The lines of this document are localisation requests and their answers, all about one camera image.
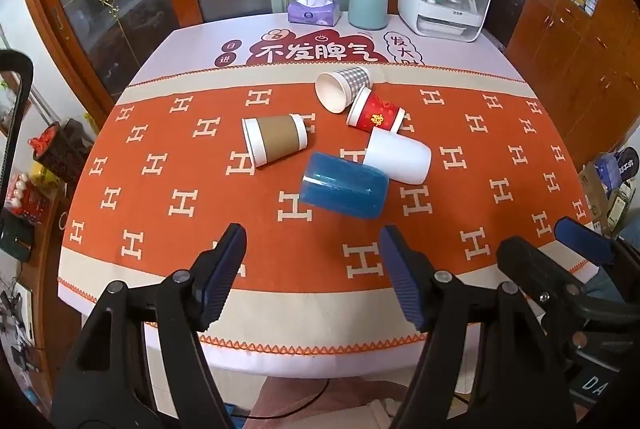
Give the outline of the brown sleeve paper cup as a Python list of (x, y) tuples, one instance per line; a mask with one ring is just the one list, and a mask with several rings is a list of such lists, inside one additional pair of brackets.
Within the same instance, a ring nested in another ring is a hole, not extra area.
[(307, 129), (299, 114), (243, 118), (241, 125), (247, 153), (256, 168), (303, 151), (308, 145)]

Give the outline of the teal canister with brown lid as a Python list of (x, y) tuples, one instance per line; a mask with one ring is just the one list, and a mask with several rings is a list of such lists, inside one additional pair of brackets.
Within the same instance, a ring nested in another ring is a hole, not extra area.
[(382, 30), (388, 23), (388, 0), (349, 0), (348, 22), (362, 30)]

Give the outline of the red paper cup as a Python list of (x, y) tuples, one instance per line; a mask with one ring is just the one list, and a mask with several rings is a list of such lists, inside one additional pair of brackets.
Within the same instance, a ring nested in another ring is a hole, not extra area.
[(346, 124), (366, 132), (381, 128), (397, 134), (405, 114), (400, 106), (383, 100), (372, 89), (362, 87), (352, 102)]

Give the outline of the plain white paper cup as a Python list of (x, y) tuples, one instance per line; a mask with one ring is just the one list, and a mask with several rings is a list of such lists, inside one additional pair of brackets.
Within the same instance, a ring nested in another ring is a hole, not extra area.
[(374, 127), (363, 165), (382, 171), (390, 180), (420, 186), (431, 168), (432, 151), (420, 141)]

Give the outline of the grey checkered paper cup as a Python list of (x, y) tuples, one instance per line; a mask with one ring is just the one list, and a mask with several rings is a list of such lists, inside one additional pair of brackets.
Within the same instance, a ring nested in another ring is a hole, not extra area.
[(353, 66), (321, 73), (314, 83), (314, 91), (327, 111), (340, 114), (352, 105), (361, 88), (371, 86), (371, 75), (367, 68)]

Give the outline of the purple tissue box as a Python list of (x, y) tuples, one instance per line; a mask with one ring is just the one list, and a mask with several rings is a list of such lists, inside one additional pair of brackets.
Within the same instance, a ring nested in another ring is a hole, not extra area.
[(293, 0), (286, 9), (288, 22), (333, 27), (341, 16), (335, 0)]

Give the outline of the blue translucent plastic cup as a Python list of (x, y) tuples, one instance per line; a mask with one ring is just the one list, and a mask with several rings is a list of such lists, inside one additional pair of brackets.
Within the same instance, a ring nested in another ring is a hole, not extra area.
[(378, 169), (313, 152), (300, 183), (303, 203), (359, 219), (383, 211), (390, 179)]

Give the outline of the brown wooden cabinet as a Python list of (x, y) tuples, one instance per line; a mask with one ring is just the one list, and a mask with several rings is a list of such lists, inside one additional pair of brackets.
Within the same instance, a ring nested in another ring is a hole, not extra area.
[(495, 0), (486, 28), (576, 167), (639, 125), (639, 0)]

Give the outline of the white countertop appliance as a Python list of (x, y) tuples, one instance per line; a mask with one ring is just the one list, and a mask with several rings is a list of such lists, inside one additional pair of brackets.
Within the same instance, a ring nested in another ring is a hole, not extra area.
[(417, 35), (472, 42), (491, 0), (398, 0), (401, 19)]

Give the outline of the orange H pattern tablecloth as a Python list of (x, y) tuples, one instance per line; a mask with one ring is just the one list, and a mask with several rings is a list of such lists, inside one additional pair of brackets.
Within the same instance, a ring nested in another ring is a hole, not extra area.
[(363, 33), (259, 15), (177, 30), (117, 100), (66, 222), (58, 297), (160, 282), (247, 235), (210, 365), (326, 378), (412, 364), (423, 339), (390, 288), (382, 227), (437, 269), (495, 287), (518, 235), (581, 281), (556, 241), (590, 212), (546, 110), (486, 38)]

